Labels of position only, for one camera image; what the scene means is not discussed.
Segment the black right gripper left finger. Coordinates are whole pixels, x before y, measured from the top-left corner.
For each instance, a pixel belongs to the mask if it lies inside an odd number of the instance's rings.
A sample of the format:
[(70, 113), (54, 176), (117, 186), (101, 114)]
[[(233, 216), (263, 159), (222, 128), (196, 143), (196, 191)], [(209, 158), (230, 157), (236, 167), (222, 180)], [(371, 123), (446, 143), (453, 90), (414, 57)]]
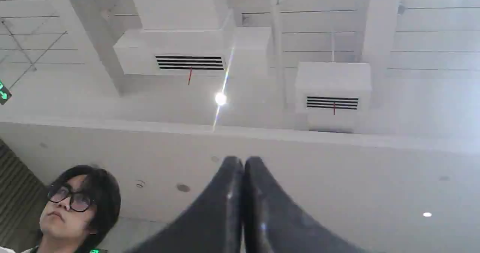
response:
[(242, 178), (239, 158), (227, 156), (204, 191), (173, 222), (130, 253), (239, 253)]

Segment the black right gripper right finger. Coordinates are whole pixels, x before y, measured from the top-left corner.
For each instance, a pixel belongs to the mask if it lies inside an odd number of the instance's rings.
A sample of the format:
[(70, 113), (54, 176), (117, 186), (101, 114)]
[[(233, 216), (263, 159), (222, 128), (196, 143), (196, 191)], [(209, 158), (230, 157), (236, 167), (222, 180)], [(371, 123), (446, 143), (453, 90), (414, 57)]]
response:
[(283, 190), (259, 156), (244, 168), (247, 253), (363, 253), (319, 224)]

